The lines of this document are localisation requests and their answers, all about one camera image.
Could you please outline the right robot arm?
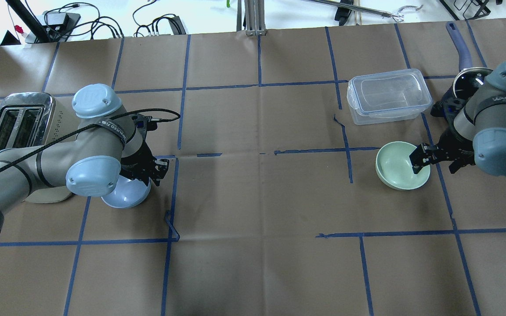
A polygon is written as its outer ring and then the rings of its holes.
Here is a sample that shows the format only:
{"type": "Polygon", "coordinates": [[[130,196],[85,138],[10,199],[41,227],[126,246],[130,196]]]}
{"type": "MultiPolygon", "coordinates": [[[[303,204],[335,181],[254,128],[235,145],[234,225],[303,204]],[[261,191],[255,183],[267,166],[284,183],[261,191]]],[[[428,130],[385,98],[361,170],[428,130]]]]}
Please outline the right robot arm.
{"type": "Polygon", "coordinates": [[[506,176],[506,61],[490,74],[454,84],[430,114],[444,118],[448,127],[436,144],[420,144],[410,154],[414,174],[448,161],[451,173],[475,165],[486,174],[506,176]]]}

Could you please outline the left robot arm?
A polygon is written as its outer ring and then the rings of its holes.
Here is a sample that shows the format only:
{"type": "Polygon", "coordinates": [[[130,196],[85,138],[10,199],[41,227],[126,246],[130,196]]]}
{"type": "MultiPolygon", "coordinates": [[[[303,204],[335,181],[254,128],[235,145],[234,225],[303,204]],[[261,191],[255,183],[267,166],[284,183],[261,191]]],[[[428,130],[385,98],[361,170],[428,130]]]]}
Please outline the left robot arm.
{"type": "Polygon", "coordinates": [[[48,93],[15,93],[0,104],[0,234],[6,214],[30,196],[55,203],[70,193],[131,208],[159,185],[167,159],[152,155],[142,110],[127,111],[109,85],[90,84],[59,118],[48,93]]]}

